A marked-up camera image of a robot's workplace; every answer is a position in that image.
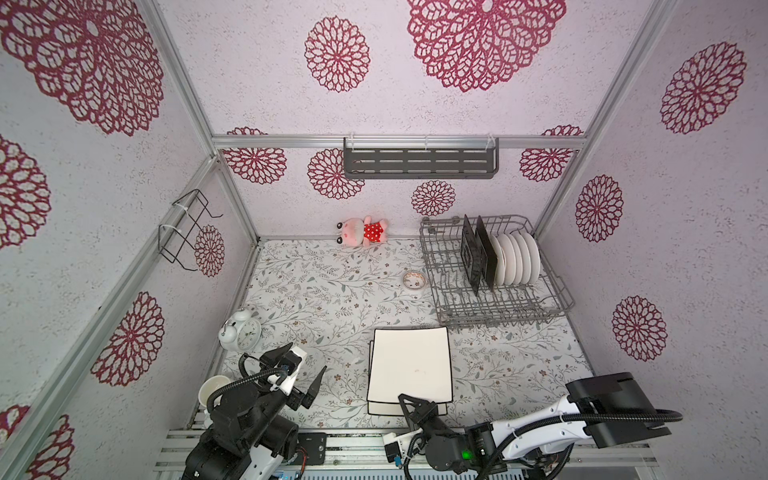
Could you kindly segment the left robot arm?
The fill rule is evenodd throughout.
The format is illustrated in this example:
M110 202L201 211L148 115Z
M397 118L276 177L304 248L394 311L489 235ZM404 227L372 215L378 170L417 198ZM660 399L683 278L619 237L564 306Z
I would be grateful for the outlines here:
M309 465L323 462L327 436L301 434L281 412L310 408L326 370L301 390L306 351L291 343L267 351L250 372L253 358L242 354L239 377L205 398L210 425L188 454L183 479L301 479Z

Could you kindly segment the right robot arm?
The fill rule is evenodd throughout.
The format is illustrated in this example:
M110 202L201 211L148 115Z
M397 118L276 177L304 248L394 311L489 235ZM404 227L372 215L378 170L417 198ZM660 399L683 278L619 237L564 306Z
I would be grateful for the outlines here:
M515 464L527 479L554 479L580 440L599 449L646 441L669 435L669 424L683 419L680 412L655 408L629 372L572 381L566 388L567 395L537 412L461 431L447 426L435 402L402 394L412 429L384 435L387 460L406 476L422 455L440 472L474 471L488 479Z

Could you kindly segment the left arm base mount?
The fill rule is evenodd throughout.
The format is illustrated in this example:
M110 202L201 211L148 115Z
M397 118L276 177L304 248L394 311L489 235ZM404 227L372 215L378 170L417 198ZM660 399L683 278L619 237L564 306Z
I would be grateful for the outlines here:
M300 432L297 436L297 446L288 465L319 466L325 463L328 434L321 432Z

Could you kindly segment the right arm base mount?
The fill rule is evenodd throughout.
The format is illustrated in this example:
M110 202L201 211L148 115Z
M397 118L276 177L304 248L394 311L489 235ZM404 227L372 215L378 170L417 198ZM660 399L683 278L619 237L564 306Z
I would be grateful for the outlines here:
M573 446L554 453L544 454L539 449L529 452L522 460L525 468L522 470L524 479L555 478L570 460Z

